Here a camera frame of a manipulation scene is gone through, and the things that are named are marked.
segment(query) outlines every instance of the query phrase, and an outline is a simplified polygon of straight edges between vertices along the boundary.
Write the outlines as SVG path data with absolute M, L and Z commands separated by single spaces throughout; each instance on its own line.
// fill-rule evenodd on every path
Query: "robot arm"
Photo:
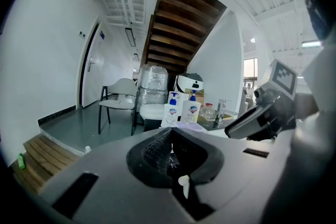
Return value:
M 225 128 L 227 136 L 260 141 L 295 128 L 296 85 L 297 74 L 275 59 L 254 92 L 257 104 Z

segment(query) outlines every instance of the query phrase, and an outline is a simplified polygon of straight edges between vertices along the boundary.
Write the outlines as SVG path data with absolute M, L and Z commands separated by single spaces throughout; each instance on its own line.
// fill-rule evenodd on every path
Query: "plastic wrap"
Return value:
M 205 107 L 202 109 L 202 117 L 207 121 L 215 120 L 216 111 L 213 108 L 213 105 L 210 103 L 206 103 Z
M 144 104 L 166 104 L 168 98 L 167 91 L 158 91 L 140 88 L 137 112 L 140 111 L 140 107 Z
M 141 87 L 150 90 L 166 91 L 168 84 L 168 72 L 159 66 L 143 65 L 141 67 Z

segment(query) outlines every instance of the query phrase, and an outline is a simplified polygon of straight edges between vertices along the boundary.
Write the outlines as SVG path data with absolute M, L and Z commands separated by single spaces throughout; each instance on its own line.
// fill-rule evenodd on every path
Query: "gray floor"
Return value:
M 109 124 L 106 108 L 102 108 L 99 135 L 98 110 L 98 102 L 95 102 L 86 108 L 71 111 L 40 128 L 61 143 L 82 152 L 86 146 L 95 148 L 131 135 L 132 112 L 110 109 L 111 124 Z M 134 134 L 142 132 L 143 126 L 137 125 Z

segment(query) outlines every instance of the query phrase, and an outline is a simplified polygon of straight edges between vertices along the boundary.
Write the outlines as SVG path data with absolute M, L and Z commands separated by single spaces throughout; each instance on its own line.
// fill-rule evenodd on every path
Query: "black baseboard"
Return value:
M 62 116 L 64 114 L 66 114 L 66 113 L 69 113 L 70 111 L 73 111 L 73 110 L 76 110 L 76 106 L 75 105 L 72 106 L 72 107 L 70 107 L 70 108 L 58 111 L 58 112 L 56 112 L 54 114 L 48 115 L 48 116 L 46 116 L 46 117 L 44 117 L 42 119 L 39 119 L 37 121 L 38 122 L 38 126 L 41 126 L 41 125 L 43 125 L 43 124 L 45 124 L 45 123 L 47 123 L 49 121 L 52 121 L 52 120 L 58 118 L 59 116 Z

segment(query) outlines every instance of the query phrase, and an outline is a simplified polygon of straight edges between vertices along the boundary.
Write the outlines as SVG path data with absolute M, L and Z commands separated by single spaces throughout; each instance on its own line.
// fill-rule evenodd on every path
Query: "blue bottle cap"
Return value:
M 176 105 L 176 100 L 174 98 L 175 98 L 175 95 L 177 95 L 177 94 L 178 93 L 176 93 L 176 92 L 172 92 L 173 98 L 170 100 L 169 104 Z
M 196 96 L 195 96 L 196 91 L 193 90 L 193 95 L 190 96 L 190 101 L 196 101 Z

